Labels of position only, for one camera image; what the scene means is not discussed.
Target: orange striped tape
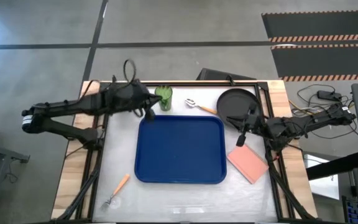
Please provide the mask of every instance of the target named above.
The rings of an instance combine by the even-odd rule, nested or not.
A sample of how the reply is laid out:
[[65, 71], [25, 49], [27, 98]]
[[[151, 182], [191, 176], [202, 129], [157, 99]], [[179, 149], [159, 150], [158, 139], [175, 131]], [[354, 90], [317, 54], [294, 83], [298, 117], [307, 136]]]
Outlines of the orange striped tape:
[[307, 81], [338, 81], [338, 80], [358, 80], [358, 74], [352, 75], [303, 75], [281, 77], [285, 82], [307, 82]]
[[334, 48], [334, 47], [358, 47], [358, 44], [320, 44], [320, 45], [274, 45], [274, 49], [301, 49], [301, 48]]
[[312, 14], [312, 13], [336, 13], [336, 12], [358, 12], [358, 10], [333, 10], [333, 11], [313, 11], [313, 12], [267, 12], [265, 15], [281, 15], [281, 14]]
[[271, 42], [301, 42], [301, 41], [332, 41], [332, 40], [358, 40], [358, 34], [343, 35], [311, 35], [294, 37], [273, 37], [268, 39]]

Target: utensil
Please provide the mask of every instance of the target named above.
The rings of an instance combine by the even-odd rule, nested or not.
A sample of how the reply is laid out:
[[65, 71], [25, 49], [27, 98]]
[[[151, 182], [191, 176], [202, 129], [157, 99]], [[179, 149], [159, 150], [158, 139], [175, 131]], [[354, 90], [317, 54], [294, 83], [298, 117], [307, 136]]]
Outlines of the utensil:
[[214, 110], [214, 109], [210, 109], [210, 108], [207, 108], [207, 107], [205, 107], [205, 106], [200, 106], [200, 105], [198, 105], [194, 100], [192, 100], [192, 99], [186, 99], [185, 100], [185, 102], [186, 102], [186, 104], [188, 105], [188, 106], [190, 106], [190, 107], [195, 107], [195, 106], [197, 106], [198, 108], [201, 108], [201, 109], [203, 109], [203, 110], [205, 110], [205, 111], [208, 111], [208, 112], [210, 112], [210, 113], [212, 113], [212, 114], [217, 114], [218, 112], [216, 112], [216, 110]]
[[105, 209], [107, 207], [109, 207], [110, 203], [111, 203], [111, 199], [118, 193], [118, 191], [122, 188], [122, 186], [124, 186], [124, 184], [128, 181], [129, 179], [129, 174], [125, 174], [124, 178], [122, 178], [121, 182], [118, 184], [117, 188], [115, 189], [115, 191], [112, 193], [112, 195], [110, 196], [109, 199], [107, 199], [103, 205], [102, 208]]

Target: orange handle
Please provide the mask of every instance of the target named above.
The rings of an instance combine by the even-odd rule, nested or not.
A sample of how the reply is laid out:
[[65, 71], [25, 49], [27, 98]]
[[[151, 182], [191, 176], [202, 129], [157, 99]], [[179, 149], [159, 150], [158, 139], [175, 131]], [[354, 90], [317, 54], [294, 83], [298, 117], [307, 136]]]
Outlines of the orange handle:
[[201, 109], [205, 110], [205, 111], [208, 111], [212, 114], [217, 114], [218, 112], [216, 112], [216, 110], [214, 109], [209, 109], [209, 108], [206, 108], [205, 106], [200, 106]]
[[121, 187], [124, 186], [124, 184], [128, 181], [128, 179], [129, 179], [129, 174], [125, 174], [124, 178], [122, 178], [121, 182], [117, 186], [114, 193], [112, 193], [112, 196], [114, 196], [119, 191], [119, 189], [121, 189]]

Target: power adapter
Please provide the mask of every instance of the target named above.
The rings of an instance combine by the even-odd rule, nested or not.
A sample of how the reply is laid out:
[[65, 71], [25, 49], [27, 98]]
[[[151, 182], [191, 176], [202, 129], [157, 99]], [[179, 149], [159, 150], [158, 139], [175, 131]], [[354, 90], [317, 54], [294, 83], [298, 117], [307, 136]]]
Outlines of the power adapter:
[[331, 92], [331, 91], [319, 90], [317, 91], [317, 98], [321, 100], [340, 101], [342, 98], [342, 94], [333, 91]]

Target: gray floor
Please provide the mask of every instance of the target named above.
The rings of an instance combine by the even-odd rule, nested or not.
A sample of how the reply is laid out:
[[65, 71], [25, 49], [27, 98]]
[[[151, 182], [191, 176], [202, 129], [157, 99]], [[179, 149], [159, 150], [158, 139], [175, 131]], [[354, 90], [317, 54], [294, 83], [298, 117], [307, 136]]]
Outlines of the gray floor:
[[[0, 44], [90, 43], [102, 0], [0, 0]], [[358, 0], [110, 0], [99, 42], [267, 40], [263, 12], [358, 9]], [[21, 111], [32, 104], [78, 97], [88, 49], [0, 50], [0, 146], [31, 154], [14, 165], [19, 181], [4, 183], [0, 223], [46, 221], [52, 212], [67, 141], [52, 134], [26, 134]], [[122, 63], [133, 58], [142, 80], [194, 80], [203, 67], [277, 79], [268, 47], [98, 49], [90, 79], [122, 80]], [[325, 82], [350, 95], [354, 82]], [[296, 91], [310, 83], [287, 83], [288, 96], [305, 106]], [[310, 96], [317, 88], [305, 91]], [[72, 118], [62, 118], [71, 123]], [[335, 136], [347, 127], [317, 133]], [[355, 135], [302, 139], [306, 151], [345, 156], [358, 151]], [[339, 220], [316, 198], [319, 216]]]

